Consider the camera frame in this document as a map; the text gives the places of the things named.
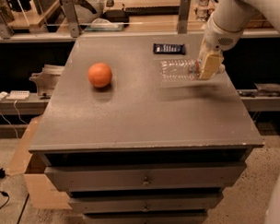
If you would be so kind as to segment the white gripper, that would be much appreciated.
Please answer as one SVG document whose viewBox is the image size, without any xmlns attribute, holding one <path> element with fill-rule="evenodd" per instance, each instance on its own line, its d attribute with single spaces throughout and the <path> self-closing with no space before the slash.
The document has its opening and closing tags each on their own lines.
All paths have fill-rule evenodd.
<svg viewBox="0 0 280 224">
<path fill-rule="evenodd" d="M 242 33 L 243 29 L 228 31 L 218 27 L 213 18 L 208 19 L 201 48 L 196 58 L 201 72 L 201 80 L 209 80 L 218 72 L 224 60 L 221 51 L 234 48 Z M 208 48 L 217 52 L 208 52 Z"/>
</svg>

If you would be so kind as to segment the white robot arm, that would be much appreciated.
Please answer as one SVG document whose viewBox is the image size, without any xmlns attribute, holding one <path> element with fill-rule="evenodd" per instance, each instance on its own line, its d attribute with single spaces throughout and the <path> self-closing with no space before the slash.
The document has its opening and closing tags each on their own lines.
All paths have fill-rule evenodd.
<svg viewBox="0 0 280 224">
<path fill-rule="evenodd" d="M 247 23 L 259 14 L 280 34 L 280 0 L 219 1 L 205 25 L 198 55 L 202 80 L 213 77 L 223 62 L 223 52 L 234 47 Z"/>
</svg>

